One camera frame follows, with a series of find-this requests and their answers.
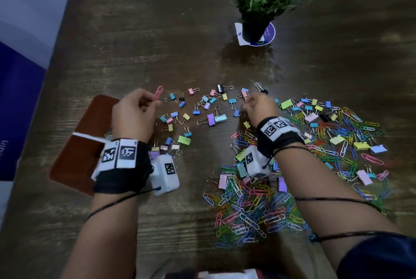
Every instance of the purple round sticker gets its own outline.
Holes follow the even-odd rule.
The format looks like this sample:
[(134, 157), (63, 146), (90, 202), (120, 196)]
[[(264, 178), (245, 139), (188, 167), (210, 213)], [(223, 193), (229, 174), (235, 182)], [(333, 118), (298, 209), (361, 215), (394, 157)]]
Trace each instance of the purple round sticker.
[(264, 34), (263, 34), (264, 40), (251, 43), (250, 45), (253, 47), (261, 47), (262, 45), (268, 45), (269, 43), (273, 41), (273, 39), (275, 38), (275, 35), (276, 35), (275, 27), (273, 26), (272, 23), (270, 23), (267, 26), (266, 30), (264, 31)]

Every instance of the person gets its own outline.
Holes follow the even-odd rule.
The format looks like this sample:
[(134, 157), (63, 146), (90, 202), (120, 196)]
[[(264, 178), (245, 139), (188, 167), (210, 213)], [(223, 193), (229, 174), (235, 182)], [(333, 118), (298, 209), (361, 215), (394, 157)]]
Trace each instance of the person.
[[(160, 104), (154, 94), (137, 89), (113, 107), (113, 138), (115, 142), (137, 141), (136, 166), (114, 166), (97, 177), (90, 218), (76, 241), (63, 279), (134, 277), (138, 228), (134, 195), (149, 175), (147, 143)], [(273, 128), (274, 120), (274, 125), (285, 123), (272, 98), (254, 92), (246, 98), (244, 108), (257, 128), (259, 151), (278, 162), (299, 211), (318, 236), (338, 278), (416, 277), (415, 239), (404, 236), (376, 208), (367, 205), (305, 148), (294, 130), (276, 140), (267, 138), (265, 129)]]

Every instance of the wristband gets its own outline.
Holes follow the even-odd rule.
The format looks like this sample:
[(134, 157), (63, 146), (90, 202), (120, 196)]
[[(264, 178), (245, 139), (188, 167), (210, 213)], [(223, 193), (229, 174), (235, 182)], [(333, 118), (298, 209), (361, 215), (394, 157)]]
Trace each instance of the wristband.
[(94, 193), (139, 192), (153, 172), (148, 144), (130, 139), (106, 143), (98, 170)]
[(268, 117), (257, 125), (257, 149), (266, 157), (274, 154), (291, 143), (304, 144), (300, 131), (283, 117)]

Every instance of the dark blue sleeve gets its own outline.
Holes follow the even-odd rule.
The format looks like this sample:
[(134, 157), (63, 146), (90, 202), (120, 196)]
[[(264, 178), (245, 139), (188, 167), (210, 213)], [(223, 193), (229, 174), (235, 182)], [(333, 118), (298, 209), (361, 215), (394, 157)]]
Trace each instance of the dark blue sleeve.
[(416, 239), (377, 235), (362, 241), (341, 260), (339, 279), (416, 278)]

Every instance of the pile of paper clips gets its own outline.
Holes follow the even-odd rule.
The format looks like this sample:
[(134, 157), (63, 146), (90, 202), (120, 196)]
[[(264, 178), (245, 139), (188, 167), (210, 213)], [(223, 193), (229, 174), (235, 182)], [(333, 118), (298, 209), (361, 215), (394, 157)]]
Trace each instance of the pile of paper clips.
[[(306, 146), (364, 199), (384, 211), (383, 199), (392, 190), (387, 181), (388, 171), (375, 174), (369, 164), (364, 165), (366, 170), (358, 170), (357, 156), (358, 151), (366, 150), (372, 154), (387, 151), (376, 143), (376, 138), (383, 134), (379, 124), (364, 122), (349, 108), (333, 107), (330, 101), (318, 103), (306, 95), (299, 101), (292, 98), (281, 104), (278, 104), (278, 99), (275, 102), (288, 114), (284, 117), (301, 130)], [(264, 240), (267, 233), (282, 229), (292, 232), (305, 230), (312, 238), (314, 235), (297, 209), (274, 160), (269, 163), (273, 174), (268, 179), (260, 181), (247, 175), (244, 147), (257, 144), (255, 135), (245, 129), (232, 135), (231, 139), (234, 140), (231, 148), (236, 151), (235, 161), (238, 163), (221, 166), (220, 178), (216, 178), (219, 182), (214, 182), (224, 193), (220, 198), (203, 194), (218, 212), (213, 228), (218, 239), (216, 247), (255, 243)], [(384, 164), (366, 153), (361, 153), (361, 157), (377, 165)]]

